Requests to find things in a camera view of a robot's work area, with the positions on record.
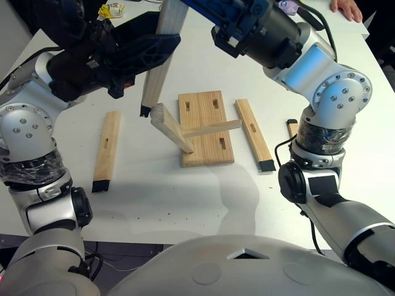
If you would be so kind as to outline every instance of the black end cap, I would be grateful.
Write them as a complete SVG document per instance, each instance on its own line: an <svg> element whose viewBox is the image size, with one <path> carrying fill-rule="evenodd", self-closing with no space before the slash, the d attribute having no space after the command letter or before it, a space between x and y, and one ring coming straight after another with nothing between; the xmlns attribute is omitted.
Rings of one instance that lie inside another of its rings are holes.
<svg viewBox="0 0 395 296"><path fill-rule="evenodd" d="M110 186L110 180L93 181L92 193L100 193L108 191Z"/></svg>
<svg viewBox="0 0 395 296"><path fill-rule="evenodd" d="M286 121L286 124L287 124L287 125L291 125L291 124L293 124L293 123L297 123L297 120L296 120L296 119L288 119L288 120Z"/></svg>
<svg viewBox="0 0 395 296"><path fill-rule="evenodd" d="M275 171L276 168L274 166L274 161L272 159L270 160L264 160L263 162L259 162L259 167L262 171Z"/></svg>
<svg viewBox="0 0 395 296"><path fill-rule="evenodd" d="M150 107L146 107L146 106L141 105L140 117L147 118L150 112L151 112L151 108Z"/></svg>

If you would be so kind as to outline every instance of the black cable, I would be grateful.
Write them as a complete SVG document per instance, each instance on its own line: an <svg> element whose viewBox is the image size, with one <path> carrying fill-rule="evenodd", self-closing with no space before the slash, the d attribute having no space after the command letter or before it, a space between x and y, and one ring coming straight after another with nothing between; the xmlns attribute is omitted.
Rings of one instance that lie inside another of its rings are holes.
<svg viewBox="0 0 395 296"><path fill-rule="evenodd" d="M54 47L44 47L42 49L40 49L39 51L35 52L34 54L32 54L30 57L28 57L22 64L20 64L20 66L22 66L23 64L27 63L28 61L34 59L35 57L39 56L40 54L44 53L44 52L48 52L48 51L61 51L62 48L60 46L54 46ZM0 91L6 86L6 84L8 83L8 81L10 81L11 78L11 74L13 74L16 69L14 69L13 71L11 71L4 79L3 81L0 83Z"/></svg>
<svg viewBox="0 0 395 296"><path fill-rule="evenodd" d="M94 273L91 276L91 281L94 281L94 279L96 279L96 276L98 276L101 268L103 267L103 256L100 255L99 253L92 253L89 254L88 256L85 257L85 260L91 259L92 258L92 262L94 261L95 258L99 259L99 264L98 267L96 267Z"/></svg>
<svg viewBox="0 0 395 296"><path fill-rule="evenodd" d="M295 138L296 138L296 135L293 136L291 139L288 139L288 140L286 140L286 141L284 141L284 142L279 143L279 145L277 145L277 146L274 148L274 154L276 155L276 160L277 160L277 164L278 164L279 167L281 166L281 162L280 162L280 158L278 157L278 153L277 153L278 148L280 148L282 145L285 145L285 144L287 144L287 143L293 141L293 139L295 139Z"/></svg>
<svg viewBox="0 0 395 296"><path fill-rule="evenodd" d="M322 25L325 27L325 31L326 31L326 34L328 35L329 43L331 44L331 47L332 47L333 51L335 52L335 62L337 62L338 61L338 52L336 51L336 46L335 46L335 42L333 41L332 32L331 32L331 29L330 29L328 23L325 20L325 17L323 17L323 15L317 9L314 9L311 6L304 4L300 0L293 0L293 2L295 2L297 5L301 6L305 10L311 12L312 14L315 14L320 19L320 21L322 22Z"/></svg>
<svg viewBox="0 0 395 296"><path fill-rule="evenodd" d="M313 221L311 221L310 218L309 218L309 220L310 220L310 226L311 226L311 237L313 238L314 247L315 247L315 249L317 250L317 253L318 253L318 254L321 254L321 255L325 256L325 255L322 253L320 247L318 246L317 238L316 238L316 236L315 236L315 226L314 226L314 223L313 223Z"/></svg>

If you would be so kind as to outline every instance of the wooden board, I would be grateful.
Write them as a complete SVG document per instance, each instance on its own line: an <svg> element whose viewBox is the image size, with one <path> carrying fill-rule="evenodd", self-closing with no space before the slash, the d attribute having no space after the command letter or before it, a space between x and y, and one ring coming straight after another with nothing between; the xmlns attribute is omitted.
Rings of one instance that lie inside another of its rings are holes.
<svg viewBox="0 0 395 296"><path fill-rule="evenodd" d="M244 130L262 171L275 171L274 161L247 99L236 100Z"/></svg>
<svg viewBox="0 0 395 296"><path fill-rule="evenodd" d="M186 130L227 120L220 91L180 94L178 96L178 107L180 110L180 125ZM183 153L182 167L235 162L229 131L203 134L190 138L190 140L193 143L194 152Z"/></svg>
<svg viewBox="0 0 395 296"><path fill-rule="evenodd" d="M299 128L297 120L296 119L289 119L286 122L286 125L288 127L289 136L290 137L295 136L297 134L297 129Z"/></svg>
<svg viewBox="0 0 395 296"><path fill-rule="evenodd" d="M121 113L119 111L106 113L98 157L96 158L96 168L94 169L92 192L108 190L114 169L120 121Z"/></svg>

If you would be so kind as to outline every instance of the wooden plank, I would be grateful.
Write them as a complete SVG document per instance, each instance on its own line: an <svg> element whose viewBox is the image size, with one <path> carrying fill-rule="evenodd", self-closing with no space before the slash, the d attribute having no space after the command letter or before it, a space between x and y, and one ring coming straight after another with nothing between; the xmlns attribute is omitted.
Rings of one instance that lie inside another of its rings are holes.
<svg viewBox="0 0 395 296"><path fill-rule="evenodd" d="M121 113L119 111L106 113L99 152L96 158L92 192L107 191L109 188L112 171L114 170L120 122Z"/></svg>
<svg viewBox="0 0 395 296"><path fill-rule="evenodd" d="M247 99L236 100L244 130L262 171L275 171L274 161Z"/></svg>
<svg viewBox="0 0 395 296"><path fill-rule="evenodd" d="M180 0L165 0L159 15L156 34L179 34L187 11L188 6ZM172 57L171 55L161 66L147 72L141 101L142 106L152 108L158 103Z"/></svg>
<svg viewBox="0 0 395 296"><path fill-rule="evenodd" d="M151 124L172 140L184 152L193 152L192 142L184 138L181 132L181 126L176 119L172 117L164 104L159 103L152 108Z"/></svg>
<svg viewBox="0 0 395 296"><path fill-rule="evenodd" d="M288 127L290 137L293 137L297 134L297 129L299 128L299 125L296 119L288 119L286 122L286 126Z"/></svg>
<svg viewBox="0 0 395 296"><path fill-rule="evenodd" d="M180 94L178 106L183 129L200 128L227 120L220 91ZM191 138L191 141L194 152L182 155L182 167L235 162L229 131L203 134Z"/></svg>
<svg viewBox="0 0 395 296"><path fill-rule="evenodd" d="M236 119L227 122L215 123L213 125L201 126L200 128L183 129L183 136L186 138L200 136L202 134L218 133L241 127L241 120Z"/></svg>

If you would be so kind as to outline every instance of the wooden leg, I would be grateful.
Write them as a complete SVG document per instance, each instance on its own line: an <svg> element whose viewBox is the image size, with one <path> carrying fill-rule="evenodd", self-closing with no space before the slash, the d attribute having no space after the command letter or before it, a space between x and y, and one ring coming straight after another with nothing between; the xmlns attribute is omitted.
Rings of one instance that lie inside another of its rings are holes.
<svg viewBox="0 0 395 296"><path fill-rule="evenodd" d="M156 33L179 34L183 27L187 11L188 6L180 0L165 0L162 5L162 11L160 12ZM158 103L171 60L172 56L161 66L147 72L140 116L148 117L151 108Z"/></svg>
<svg viewBox="0 0 395 296"><path fill-rule="evenodd" d="M181 126L172 117L164 104L159 103L151 110L151 124L161 131L186 153L193 152L193 144L184 138Z"/></svg>

